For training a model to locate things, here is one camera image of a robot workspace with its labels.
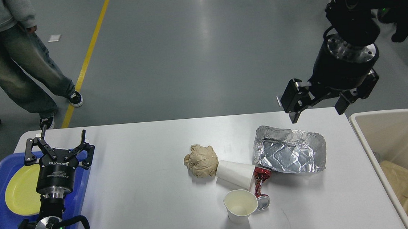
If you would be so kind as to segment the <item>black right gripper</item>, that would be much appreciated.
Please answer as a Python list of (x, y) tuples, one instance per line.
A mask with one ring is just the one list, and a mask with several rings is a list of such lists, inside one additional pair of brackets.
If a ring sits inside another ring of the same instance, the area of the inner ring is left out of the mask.
[(358, 99), (365, 100), (372, 93), (380, 78), (372, 69), (379, 56), (378, 47), (371, 44), (359, 56), (337, 58), (329, 51), (328, 43), (323, 43), (309, 80), (289, 80), (279, 98), (280, 106), (289, 114), (291, 122), (297, 123), (302, 111), (329, 98), (328, 88), (332, 88), (346, 90), (340, 92), (334, 106), (338, 114), (344, 114), (351, 104)]

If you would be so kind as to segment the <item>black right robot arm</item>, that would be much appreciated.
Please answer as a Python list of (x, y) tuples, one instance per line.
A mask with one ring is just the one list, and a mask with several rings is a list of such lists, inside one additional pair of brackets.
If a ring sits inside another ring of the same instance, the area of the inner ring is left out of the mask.
[(393, 42), (408, 36), (408, 0), (330, 0), (325, 8), (330, 27), (325, 30), (313, 73), (307, 81), (291, 79), (278, 102), (292, 123), (302, 111), (336, 98), (338, 114), (358, 99), (366, 99), (379, 76), (373, 69), (379, 58), (375, 41), (380, 34), (372, 10), (390, 15), (396, 25)]

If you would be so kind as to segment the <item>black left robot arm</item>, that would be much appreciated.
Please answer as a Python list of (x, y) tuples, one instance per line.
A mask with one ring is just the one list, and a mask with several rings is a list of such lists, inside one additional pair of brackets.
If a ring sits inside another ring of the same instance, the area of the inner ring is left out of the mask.
[(91, 167), (95, 146), (85, 140), (85, 129), (80, 144), (71, 150), (52, 148), (45, 141), (45, 133), (44, 127), (40, 136), (27, 140), (24, 157), (25, 165), (40, 166), (36, 184), (40, 210), (34, 222), (24, 219), (18, 229), (90, 229), (85, 216), (67, 218), (64, 213), (66, 196), (74, 190), (76, 170)]

